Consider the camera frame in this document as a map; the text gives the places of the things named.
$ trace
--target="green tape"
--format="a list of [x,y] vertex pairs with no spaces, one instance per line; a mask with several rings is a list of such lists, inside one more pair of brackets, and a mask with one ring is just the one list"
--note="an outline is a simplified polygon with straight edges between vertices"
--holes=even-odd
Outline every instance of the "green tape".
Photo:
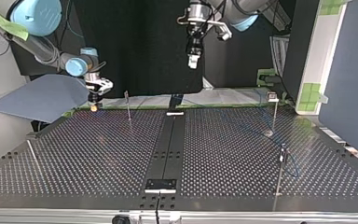
[[24,26],[17,24],[15,22],[11,22],[6,20],[0,15],[0,27],[10,33],[11,35],[18,36],[19,38],[23,39],[24,41],[28,38],[28,31],[27,28]]
[[68,118],[68,119],[69,119],[69,118],[71,118],[71,117],[75,114],[75,112],[76,112],[76,111],[73,109],[73,110],[70,110],[70,111],[67,111],[67,112],[63,113],[62,116],[63,116],[64,118]]
[[270,77],[275,77],[275,69],[274,68],[270,68],[270,69],[258,69],[257,71],[257,86],[274,86],[273,83],[266,83],[263,80],[260,80],[260,76],[270,76]]
[[323,0],[319,15],[338,15],[345,3],[345,0]]
[[304,83],[297,110],[315,111],[321,95],[320,89],[321,84],[319,83]]

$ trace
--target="small white object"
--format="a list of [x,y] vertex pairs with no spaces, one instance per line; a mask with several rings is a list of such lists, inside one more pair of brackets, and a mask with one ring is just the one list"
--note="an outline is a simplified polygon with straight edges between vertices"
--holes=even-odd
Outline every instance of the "small white object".
[[146,189],[145,193],[174,194],[176,189]]
[[328,104],[328,97],[325,96],[325,95],[323,95],[323,94],[321,94],[321,95],[319,96],[319,103]]
[[274,91],[267,92],[267,101],[269,103],[278,103],[279,102],[278,94]]
[[197,64],[199,62],[199,55],[189,55],[188,56],[188,66],[191,69],[197,69]]
[[178,112],[167,112],[167,116],[170,117],[170,116],[183,116],[185,114],[185,112],[183,111],[178,111]]
[[182,217],[180,216],[180,213],[179,212],[171,212],[169,224],[181,224],[181,223],[182,223]]

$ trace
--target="metal rod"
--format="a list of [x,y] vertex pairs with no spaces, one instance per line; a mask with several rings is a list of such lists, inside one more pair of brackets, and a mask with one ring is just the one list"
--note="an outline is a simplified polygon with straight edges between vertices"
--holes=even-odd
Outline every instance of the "metal rod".
[[276,122],[276,118],[277,118],[277,112],[278,112],[278,103],[275,103],[275,111],[274,111],[274,120],[272,121],[272,131],[275,133],[275,122]]
[[36,154],[34,154],[34,148],[32,147],[31,141],[27,140],[27,143],[28,147],[31,149],[32,157],[34,158],[34,160],[37,160]]
[[124,92],[124,97],[126,98],[127,103],[127,112],[129,114],[129,120],[131,120],[131,111],[130,111],[130,95],[128,91]]

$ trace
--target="metal bracket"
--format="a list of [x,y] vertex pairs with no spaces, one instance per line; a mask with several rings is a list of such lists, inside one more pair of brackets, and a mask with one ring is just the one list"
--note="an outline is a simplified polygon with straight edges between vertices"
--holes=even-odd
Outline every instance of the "metal bracket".
[[146,183],[145,193],[176,193],[176,182],[175,179],[149,179]]

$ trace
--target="blue cap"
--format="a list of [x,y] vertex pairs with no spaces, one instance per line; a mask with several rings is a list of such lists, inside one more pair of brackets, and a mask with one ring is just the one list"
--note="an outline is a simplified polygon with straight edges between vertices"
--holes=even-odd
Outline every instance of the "blue cap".
[[84,76],[88,69],[87,63],[80,58],[70,59],[65,65],[66,71],[73,77]]
[[246,18],[246,20],[241,21],[240,23],[231,24],[231,26],[234,27],[235,29],[239,30],[240,32],[243,32],[243,31],[249,29],[249,27],[251,27],[251,25],[253,25],[253,23],[255,23],[257,18],[258,18],[258,15],[253,15],[249,18]]
[[93,48],[83,48],[80,50],[80,54],[86,54],[86,55],[98,57],[97,49],[93,49]]

